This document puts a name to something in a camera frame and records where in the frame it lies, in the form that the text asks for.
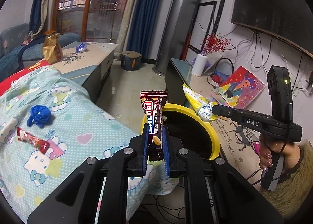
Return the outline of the brown candy bar wrapper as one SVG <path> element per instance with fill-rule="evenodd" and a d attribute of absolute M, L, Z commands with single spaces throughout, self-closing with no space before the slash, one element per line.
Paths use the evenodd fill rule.
<path fill-rule="evenodd" d="M 164 160 L 162 109 L 167 98 L 167 91 L 146 90 L 140 92 L 142 108 L 148 123 L 148 156 L 150 161 Z"/>

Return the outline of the yellow white wrapper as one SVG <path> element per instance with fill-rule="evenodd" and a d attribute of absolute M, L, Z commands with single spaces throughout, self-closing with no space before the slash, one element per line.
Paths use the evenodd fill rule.
<path fill-rule="evenodd" d="M 194 92 L 186 84 L 183 84 L 183 92 L 192 109 L 204 122 L 211 122 L 218 119 L 218 116 L 212 111 L 213 107 L 218 104 L 217 102 L 207 102 L 205 97 Z"/>

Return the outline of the yellow rim trash bin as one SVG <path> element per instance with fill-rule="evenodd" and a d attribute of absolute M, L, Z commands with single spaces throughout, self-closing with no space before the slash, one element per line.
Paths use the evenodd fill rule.
<path fill-rule="evenodd" d="M 201 158 L 213 160 L 220 154 L 217 133 L 208 122 L 203 122 L 194 111 L 178 104 L 167 103 L 162 109 L 163 125 L 172 137 Z"/>

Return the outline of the colourful painting canvas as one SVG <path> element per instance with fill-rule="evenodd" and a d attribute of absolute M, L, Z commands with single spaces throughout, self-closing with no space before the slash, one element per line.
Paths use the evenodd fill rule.
<path fill-rule="evenodd" d="M 240 66 L 218 88 L 229 107 L 245 109 L 264 89 L 265 84 L 253 73 Z"/>

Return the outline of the tv console cabinet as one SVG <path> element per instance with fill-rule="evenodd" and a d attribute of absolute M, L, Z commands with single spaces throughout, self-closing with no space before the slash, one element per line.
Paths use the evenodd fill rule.
<path fill-rule="evenodd" d="M 192 66 L 184 60 L 171 58 L 165 74 L 165 83 L 169 103 L 190 107 L 183 91 L 183 84 L 208 100 L 218 101 L 219 104 L 224 103 L 223 98 L 212 86 L 213 83 L 208 81 L 208 75 L 200 77 L 193 75 Z"/>

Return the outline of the white paper roll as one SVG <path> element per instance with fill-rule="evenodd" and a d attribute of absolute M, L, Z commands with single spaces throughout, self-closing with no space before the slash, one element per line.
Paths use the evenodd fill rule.
<path fill-rule="evenodd" d="M 206 63 L 207 57 L 202 54 L 197 54 L 194 65 L 192 67 L 192 74 L 198 77 L 202 76 Z"/>

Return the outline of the dark storage stool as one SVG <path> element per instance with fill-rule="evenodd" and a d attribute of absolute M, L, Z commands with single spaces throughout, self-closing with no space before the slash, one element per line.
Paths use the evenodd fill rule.
<path fill-rule="evenodd" d="M 141 68 L 142 55 L 135 51 L 122 52 L 120 55 L 121 68 L 126 71 L 137 71 Z"/>

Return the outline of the hello kitty blanket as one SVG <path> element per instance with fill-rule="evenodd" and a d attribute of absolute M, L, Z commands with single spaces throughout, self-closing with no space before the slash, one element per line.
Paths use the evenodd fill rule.
<path fill-rule="evenodd" d="M 51 122 L 27 126 L 30 109 L 43 105 Z M 17 128 L 46 140 L 42 154 L 17 139 Z M 23 223 L 89 157 L 111 157 L 137 133 L 97 107 L 83 87 L 52 66 L 10 80 L 1 95 L 1 192 Z"/>

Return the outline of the beige coffee table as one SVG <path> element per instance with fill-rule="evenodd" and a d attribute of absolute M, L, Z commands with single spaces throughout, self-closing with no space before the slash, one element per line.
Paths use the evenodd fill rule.
<path fill-rule="evenodd" d="M 77 53 L 75 41 L 62 48 L 63 58 L 52 66 L 60 73 L 88 91 L 90 99 L 96 103 L 110 74 L 116 43 L 86 42 L 86 50 Z"/>

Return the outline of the red strawberry wrapper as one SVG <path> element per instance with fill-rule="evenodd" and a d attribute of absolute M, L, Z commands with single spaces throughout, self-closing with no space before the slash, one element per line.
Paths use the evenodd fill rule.
<path fill-rule="evenodd" d="M 17 128 L 17 139 L 19 141 L 23 141 L 23 142 L 27 142 L 31 144 L 34 148 L 36 148 L 42 154 L 46 154 L 47 150 L 50 147 L 50 143 L 48 141 L 35 137 L 32 134 L 21 129 L 20 127 Z"/>

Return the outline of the blue crumpled bag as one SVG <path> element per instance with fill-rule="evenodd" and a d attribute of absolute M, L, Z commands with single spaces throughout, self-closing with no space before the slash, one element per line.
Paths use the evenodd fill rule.
<path fill-rule="evenodd" d="M 27 120 L 27 126 L 31 127 L 33 124 L 40 128 L 51 122 L 51 111 L 48 107 L 43 105 L 35 105 L 30 109 L 30 116 Z"/>

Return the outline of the red berry branch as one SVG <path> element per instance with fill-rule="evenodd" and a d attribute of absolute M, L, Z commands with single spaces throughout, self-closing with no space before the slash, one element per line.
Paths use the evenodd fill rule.
<path fill-rule="evenodd" d="M 224 52 L 230 43 L 231 40 L 224 36 L 210 34 L 203 40 L 201 54 L 207 56 L 215 52 Z"/>

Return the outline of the right blue curtain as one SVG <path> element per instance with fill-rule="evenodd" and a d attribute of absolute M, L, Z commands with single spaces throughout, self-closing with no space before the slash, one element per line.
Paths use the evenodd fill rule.
<path fill-rule="evenodd" d="M 127 42 L 127 51 L 148 58 L 160 0 L 137 0 Z"/>

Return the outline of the blue curtain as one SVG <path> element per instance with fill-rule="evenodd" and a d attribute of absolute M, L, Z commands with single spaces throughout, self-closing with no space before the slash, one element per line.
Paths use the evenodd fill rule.
<path fill-rule="evenodd" d="M 41 26 L 41 3 L 42 0 L 33 0 L 29 21 L 29 33 L 37 33 Z"/>
<path fill-rule="evenodd" d="M 148 58 L 160 0 L 137 0 L 127 42 L 127 51 Z"/>

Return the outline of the blue white wrapper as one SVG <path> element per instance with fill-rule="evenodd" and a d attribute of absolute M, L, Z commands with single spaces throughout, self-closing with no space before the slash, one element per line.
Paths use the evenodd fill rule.
<path fill-rule="evenodd" d="M 75 48 L 75 53 L 80 54 L 84 51 L 87 50 L 87 45 L 85 43 L 80 43 L 76 48 Z"/>

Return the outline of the grey tower air conditioner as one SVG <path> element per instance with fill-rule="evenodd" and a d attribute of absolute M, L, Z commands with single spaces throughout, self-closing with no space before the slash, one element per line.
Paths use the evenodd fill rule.
<path fill-rule="evenodd" d="M 165 76 L 171 58 L 179 59 L 185 47 L 198 0 L 172 0 L 161 45 L 152 70 Z"/>

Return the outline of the gold paper bag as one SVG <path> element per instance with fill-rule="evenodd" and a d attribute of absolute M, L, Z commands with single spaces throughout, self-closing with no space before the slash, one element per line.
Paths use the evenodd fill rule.
<path fill-rule="evenodd" d="M 44 59 L 49 64 L 54 64 L 63 58 L 62 47 L 59 43 L 59 33 L 52 33 L 46 36 L 42 46 Z"/>

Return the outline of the wooden glass sliding door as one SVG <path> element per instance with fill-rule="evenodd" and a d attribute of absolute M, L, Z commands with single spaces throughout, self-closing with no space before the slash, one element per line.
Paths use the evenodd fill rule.
<path fill-rule="evenodd" d="M 54 0 L 51 28 L 82 41 L 116 43 L 127 0 Z"/>

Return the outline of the blue sectional sofa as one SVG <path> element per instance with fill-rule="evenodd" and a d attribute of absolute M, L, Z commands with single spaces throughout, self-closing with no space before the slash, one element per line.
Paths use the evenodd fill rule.
<path fill-rule="evenodd" d="M 46 35 L 40 34 L 30 41 L 28 30 L 29 25 L 23 23 L 1 32 L 1 81 L 43 59 Z"/>

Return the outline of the left blue curtain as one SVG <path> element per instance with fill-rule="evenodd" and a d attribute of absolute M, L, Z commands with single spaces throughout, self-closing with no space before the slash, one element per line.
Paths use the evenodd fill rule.
<path fill-rule="evenodd" d="M 41 26 L 41 3 L 42 0 L 33 0 L 29 21 L 29 33 L 37 33 Z"/>

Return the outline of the black wall television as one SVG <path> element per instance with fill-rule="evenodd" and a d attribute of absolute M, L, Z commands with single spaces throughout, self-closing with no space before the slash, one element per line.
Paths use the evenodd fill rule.
<path fill-rule="evenodd" d="M 235 0 L 231 22 L 312 56 L 312 11 L 305 0 Z"/>

